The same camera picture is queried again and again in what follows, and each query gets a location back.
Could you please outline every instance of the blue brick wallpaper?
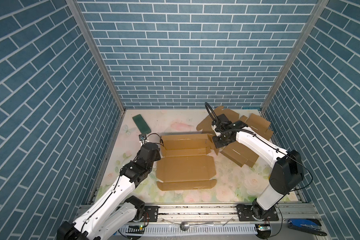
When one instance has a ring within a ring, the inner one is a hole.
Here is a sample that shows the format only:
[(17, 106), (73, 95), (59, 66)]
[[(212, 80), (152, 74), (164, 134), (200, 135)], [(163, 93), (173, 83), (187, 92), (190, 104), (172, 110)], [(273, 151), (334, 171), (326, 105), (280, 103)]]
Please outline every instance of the blue brick wallpaper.
[(119, 114), (65, 0), (0, 0), (0, 240), (72, 220)]
[(329, 1), (265, 113), (312, 171), (304, 194), (328, 234), (359, 240), (360, 0)]
[(79, 0), (126, 108), (259, 108), (317, 0)]

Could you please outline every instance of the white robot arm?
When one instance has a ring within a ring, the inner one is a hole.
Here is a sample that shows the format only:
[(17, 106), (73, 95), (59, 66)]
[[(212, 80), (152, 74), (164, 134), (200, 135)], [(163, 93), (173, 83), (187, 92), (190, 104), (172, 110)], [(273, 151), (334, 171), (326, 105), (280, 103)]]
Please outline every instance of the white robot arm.
[(145, 203), (135, 196), (121, 201), (145, 179), (154, 161), (160, 160), (160, 150), (155, 143), (141, 146), (135, 159), (120, 170), (120, 176), (102, 197), (72, 224), (63, 222), (58, 229), (57, 240), (104, 240), (122, 225), (142, 219)]
[(224, 114), (216, 116), (208, 103), (205, 107), (213, 120), (212, 129), (216, 136), (212, 139), (216, 148), (237, 141), (271, 166), (269, 185), (252, 203), (253, 216), (258, 220), (266, 218), (269, 212), (274, 211), (274, 205), (304, 179), (300, 154), (274, 145), (242, 121), (232, 123)]

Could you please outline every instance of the floral tabletop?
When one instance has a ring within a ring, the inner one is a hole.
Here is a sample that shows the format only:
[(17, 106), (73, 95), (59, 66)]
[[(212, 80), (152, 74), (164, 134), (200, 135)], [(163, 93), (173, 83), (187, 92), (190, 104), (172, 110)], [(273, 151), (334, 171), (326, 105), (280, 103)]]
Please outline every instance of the floral tabletop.
[[(235, 110), (241, 116), (249, 117), (251, 113), (259, 115), (257, 110)], [(115, 147), (110, 156), (106, 172), (96, 196), (99, 199), (117, 179), (120, 168), (134, 159), (140, 149), (139, 130), (132, 120), (141, 114), (152, 132), (159, 135), (196, 133), (196, 126), (206, 116), (205, 109), (184, 110), (127, 110), (122, 127), (117, 136)], [(151, 142), (158, 141), (155, 135), (149, 137)], [(161, 191), (157, 187), (156, 163), (149, 176), (134, 190), (135, 195), (146, 203), (179, 203), (179, 202), (252, 202), (268, 185), (271, 168), (259, 158), (250, 168), (238, 166), (227, 157), (214, 151), (210, 154), (215, 160), (217, 184), (212, 189)], [(291, 192), (282, 201), (297, 201), (296, 194)]]

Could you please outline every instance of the cardboard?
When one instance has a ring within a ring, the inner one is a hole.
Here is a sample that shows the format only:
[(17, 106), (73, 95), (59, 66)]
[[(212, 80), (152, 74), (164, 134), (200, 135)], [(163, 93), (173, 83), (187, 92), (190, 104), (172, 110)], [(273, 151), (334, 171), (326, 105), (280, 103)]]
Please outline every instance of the cardboard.
[(162, 191), (209, 189), (216, 185), (215, 161), (211, 156), (164, 157), (157, 162), (156, 177)]
[(211, 134), (186, 134), (162, 136), (163, 158), (157, 162), (157, 186), (162, 191), (210, 189), (217, 180), (215, 161), (207, 156), (218, 149)]
[[(225, 114), (225, 116), (231, 122), (236, 122), (237, 120), (245, 122), (253, 129), (254, 132), (264, 137), (265, 139), (269, 140), (273, 135), (273, 131), (268, 129), (271, 123), (258, 115), (251, 114), (249, 118), (247, 118), (246, 116), (242, 116), (239, 118), (238, 113), (231, 109), (224, 109), (224, 106), (219, 106), (214, 109), (214, 111), (217, 116)], [(197, 125), (196, 129), (198, 131), (202, 130), (202, 133), (214, 134), (211, 128), (211, 122), (212, 119), (208, 115), (201, 123)], [(259, 157), (256, 153), (254, 153), (254, 151), (250, 150), (248, 147), (238, 142), (230, 143), (228, 146), (223, 148), (221, 153), (240, 167), (242, 167), (244, 164), (253, 167)]]

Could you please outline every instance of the green phone case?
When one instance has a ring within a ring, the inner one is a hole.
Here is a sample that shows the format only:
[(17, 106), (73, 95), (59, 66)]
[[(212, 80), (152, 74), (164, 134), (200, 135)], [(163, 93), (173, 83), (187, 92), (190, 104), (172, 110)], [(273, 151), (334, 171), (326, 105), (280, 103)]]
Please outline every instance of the green phone case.
[(151, 129), (149, 128), (148, 124), (145, 122), (141, 114), (132, 117), (132, 119), (135, 122), (141, 134), (148, 134), (151, 132)]

